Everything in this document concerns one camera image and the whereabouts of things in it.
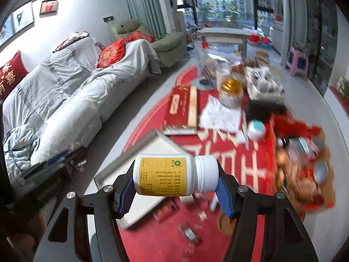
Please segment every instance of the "red pillow with text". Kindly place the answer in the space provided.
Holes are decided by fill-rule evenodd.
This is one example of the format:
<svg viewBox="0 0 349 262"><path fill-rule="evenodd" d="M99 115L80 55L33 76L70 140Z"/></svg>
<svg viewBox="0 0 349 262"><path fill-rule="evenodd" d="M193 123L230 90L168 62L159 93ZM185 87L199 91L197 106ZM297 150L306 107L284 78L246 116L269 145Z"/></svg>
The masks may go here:
<svg viewBox="0 0 349 262"><path fill-rule="evenodd" d="M120 61L126 54L125 38L121 38L102 49L97 68L107 68Z"/></svg>
<svg viewBox="0 0 349 262"><path fill-rule="evenodd" d="M149 36L143 32L140 32L138 30L134 31L129 37L128 37L128 41L135 41L137 39L145 39L146 41L153 43L155 41L155 37L154 36Z"/></svg>
<svg viewBox="0 0 349 262"><path fill-rule="evenodd" d="M0 100L5 100L11 91L29 72L23 65L21 52L0 68Z"/></svg>

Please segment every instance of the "glass jar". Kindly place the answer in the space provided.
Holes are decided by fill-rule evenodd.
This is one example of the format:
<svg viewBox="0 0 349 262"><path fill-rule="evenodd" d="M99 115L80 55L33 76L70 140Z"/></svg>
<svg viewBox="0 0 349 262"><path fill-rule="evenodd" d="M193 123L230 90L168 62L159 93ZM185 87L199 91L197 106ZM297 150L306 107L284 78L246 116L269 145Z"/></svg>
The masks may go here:
<svg viewBox="0 0 349 262"><path fill-rule="evenodd" d="M241 83L230 78L222 83L219 91L219 101L227 108L236 109L241 106L243 95L244 91Z"/></svg>

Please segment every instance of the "pink stool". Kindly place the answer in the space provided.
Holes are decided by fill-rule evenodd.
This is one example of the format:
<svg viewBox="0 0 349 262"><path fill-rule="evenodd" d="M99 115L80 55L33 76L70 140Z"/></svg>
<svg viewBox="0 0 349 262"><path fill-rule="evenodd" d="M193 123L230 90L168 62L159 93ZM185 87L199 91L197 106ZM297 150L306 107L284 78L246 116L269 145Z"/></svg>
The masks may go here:
<svg viewBox="0 0 349 262"><path fill-rule="evenodd" d="M300 50L295 50L293 47L290 50L286 66L290 68L290 76L296 76L296 73L303 74L304 79L308 73L309 60L308 56Z"/></svg>

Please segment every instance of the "gold lid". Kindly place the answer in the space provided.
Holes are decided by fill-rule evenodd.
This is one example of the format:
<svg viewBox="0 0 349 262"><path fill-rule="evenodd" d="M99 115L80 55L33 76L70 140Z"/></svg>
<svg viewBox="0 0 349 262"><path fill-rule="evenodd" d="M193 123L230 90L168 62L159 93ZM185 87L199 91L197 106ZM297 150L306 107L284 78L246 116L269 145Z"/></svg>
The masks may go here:
<svg viewBox="0 0 349 262"><path fill-rule="evenodd" d="M242 91L242 85L236 79L231 78L222 83L222 90L230 95L237 94Z"/></svg>

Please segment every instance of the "floor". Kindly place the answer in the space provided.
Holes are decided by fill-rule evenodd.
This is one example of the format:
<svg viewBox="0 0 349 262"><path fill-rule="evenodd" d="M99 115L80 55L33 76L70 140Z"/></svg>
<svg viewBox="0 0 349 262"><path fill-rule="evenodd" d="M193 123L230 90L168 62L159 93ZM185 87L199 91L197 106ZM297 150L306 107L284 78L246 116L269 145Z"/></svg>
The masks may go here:
<svg viewBox="0 0 349 262"><path fill-rule="evenodd" d="M247 56L254 57L256 47L247 46ZM331 164L334 167L336 206L333 209L308 214L304 225L313 241L319 261L328 262L336 255L349 235L349 155L339 126L325 100L313 84L302 78L292 78L279 64L280 55L268 50L270 64L280 70L280 81L286 92L286 106L296 119L308 125L322 126L326 143L331 150ZM66 191L89 194L97 191L93 176L98 169L105 168L122 152L133 129L147 112L173 87L177 76L188 67L195 65L195 58L181 59L171 70L162 76L151 77L141 84L116 109L103 125L100 132L88 147L89 157L83 173L74 172L74 184ZM94 233L93 216L89 215L89 236Z"/></svg>

